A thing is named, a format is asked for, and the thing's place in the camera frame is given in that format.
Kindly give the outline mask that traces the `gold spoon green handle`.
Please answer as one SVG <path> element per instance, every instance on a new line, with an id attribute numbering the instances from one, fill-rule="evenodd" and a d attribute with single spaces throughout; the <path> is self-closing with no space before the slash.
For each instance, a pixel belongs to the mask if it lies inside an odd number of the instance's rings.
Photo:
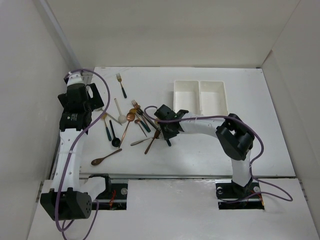
<path id="1" fill-rule="evenodd" d="M 164 137 L 164 140 L 166 141 L 166 143 L 167 143 L 167 145 L 168 145 L 169 147 L 172 146 L 171 137 Z"/>
<path id="2" fill-rule="evenodd" d="M 102 119 L 103 122 L 104 122 L 104 126 L 105 126 L 105 131 L 106 131 L 106 134 L 107 134 L 107 138 L 108 138 L 108 140 L 111 142 L 111 141 L 112 141 L 112 137 L 111 137 L 111 134 L 110 134 L 110 131 L 109 131 L 107 122 L 106 122 L 106 118 L 107 118 L 107 114 L 105 113 L 105 114 L 102 116 L 101 119 Z"/>

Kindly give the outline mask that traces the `copper round spoon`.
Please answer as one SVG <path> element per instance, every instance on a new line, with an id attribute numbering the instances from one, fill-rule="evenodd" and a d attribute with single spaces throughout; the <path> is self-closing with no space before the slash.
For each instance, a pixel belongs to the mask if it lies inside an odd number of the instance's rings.
<path id="1" fill-rule="evenodd" d="M 126 120 L 127 120 L 127 125 L 126 125 L 125 130 L 124 130 L 124 132 L 122 134 L 122 137 L 121 137 L 121 140 L 120 140 L 120 144 L 119 144 L 119 148 L 121 147 L 121 145 L 122 145 L 122 143 L 123 143 L 123 141 L 125 139 L 129 124 L 135 120 L 135 114 L 133 112 L 129 112 L 126 115 Z"/>

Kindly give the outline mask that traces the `gold fork green handle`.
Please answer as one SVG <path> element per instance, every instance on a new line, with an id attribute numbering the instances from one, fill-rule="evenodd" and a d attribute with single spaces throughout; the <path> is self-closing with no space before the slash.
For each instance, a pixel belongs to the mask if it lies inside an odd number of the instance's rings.
<path id="1" fill-rule="evenodd" d="M 116 74 L 116 78 L 117 78 L 117 81 L 120 83 L 120 87 L 121 87 L 121 91 L 122 91 L 123 97 L 126 99 L 127 98 L 127 94 L 126 94 L 126 91 L 125 91 L 125 89 L 123 87 L 123 84 L 122 84 L 121 74 L 117 73 Z"/>

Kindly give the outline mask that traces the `white ceramic spoon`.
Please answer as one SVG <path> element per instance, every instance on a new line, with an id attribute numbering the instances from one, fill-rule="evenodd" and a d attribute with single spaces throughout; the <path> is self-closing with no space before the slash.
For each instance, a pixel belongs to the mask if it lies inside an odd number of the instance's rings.
<path id="1" fill-rule="evenodd" d="M 114 98 L 114 102 L 115 102 L 115 105 L 116 105 L 116 108 L 118 110 L 118 113 L 119 113 L 119 116 L 118 116 L 118 121 L 121 123 L 121 124 L 125 124 L 127 122 L 127 117 L 125 115 L 123 115 L 122 111 L 121 111 L 121 108 L 119 106 L 119 103 L 118 103 L 118 100 L 116 98 Z"/>

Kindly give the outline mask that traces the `black ladle spoon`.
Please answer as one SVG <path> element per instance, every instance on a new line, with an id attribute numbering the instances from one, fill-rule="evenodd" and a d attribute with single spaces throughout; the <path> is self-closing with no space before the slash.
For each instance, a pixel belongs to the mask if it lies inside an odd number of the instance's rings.
<path id="1" fill-rule="evenodd" d="M 110 124 L 111 132 L 112 132 L 111 144 L 112 144 L 113 147 L 119 148 L 121 140 L 118 137 L 116 137 L 116 134 L 115 134 L 115 131 L 114 131 L 114 127 L 113 127 L 113 123 L 112 123 L 111 120 L 109 120 L 109 124 Z"/>

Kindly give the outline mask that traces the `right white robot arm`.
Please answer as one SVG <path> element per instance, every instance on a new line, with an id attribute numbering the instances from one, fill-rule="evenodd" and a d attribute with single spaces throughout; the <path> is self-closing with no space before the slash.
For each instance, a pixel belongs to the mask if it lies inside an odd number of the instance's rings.
<path id="1" fill-rule="evenodd" d="M 250 191 L 250 156 L 255 136 L 242 124 L 235 114 L 227 118 L 206 118 L 187 110 L 174 112 L 162 105 L 154 115 L 160 120 L 159 125 L 165 140 L 178 134 L 203 134 L 217 138 L 224 153 L 231 159 L 232 193 L 243 197 Z"/>

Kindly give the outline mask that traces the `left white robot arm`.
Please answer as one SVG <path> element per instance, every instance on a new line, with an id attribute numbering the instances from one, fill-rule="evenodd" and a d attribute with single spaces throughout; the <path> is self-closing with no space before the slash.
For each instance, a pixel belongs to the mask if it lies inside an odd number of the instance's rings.
<path id="1" fill-rule="evenodd" d="M 97 122 L 93 111 L 107 108 L 94 83 L 85 84 L 84 69 L 69 72 L 65 77 L 66 92 L 58 95 L 63 112 L 59 121 L 60 146 L 52 184 L 40 196 L 40 204 L 56 222 L 87 219 L 93 201 L 111 195 L 112 186 L 106 174 L 92 175 L 80 183 L 80 166 L 89 129 Z"/>

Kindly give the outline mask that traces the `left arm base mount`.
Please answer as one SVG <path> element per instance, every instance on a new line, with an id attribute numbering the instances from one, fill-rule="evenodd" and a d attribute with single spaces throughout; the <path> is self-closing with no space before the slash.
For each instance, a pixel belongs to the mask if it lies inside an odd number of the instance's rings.
<path id="1" fill-rule="evenodd" d="M 103 178 L 105 183 L 105 190 L 101 191 L 96 198 L 92 197 L 92 209 L 97 209 L 99 202 L 99 210 L 104 211 L 119 211 L 127 209 L 127 196 L 128 196 L 128 180 L 110 178 L 108 174 L 92 174 L 88 177 L 87 183 L 93 178 Z"/>

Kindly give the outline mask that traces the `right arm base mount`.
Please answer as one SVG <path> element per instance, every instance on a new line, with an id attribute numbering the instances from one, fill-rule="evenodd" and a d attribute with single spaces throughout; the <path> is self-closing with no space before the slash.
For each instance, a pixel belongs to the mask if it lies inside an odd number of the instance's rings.
<path id="1" fill-rule="evenodd" d="M 230 179 L 215 182 L 216 197 L 220 210 L 264 210 L 260 185 L 252 181 L 245 187 L 239 186 Z"/>

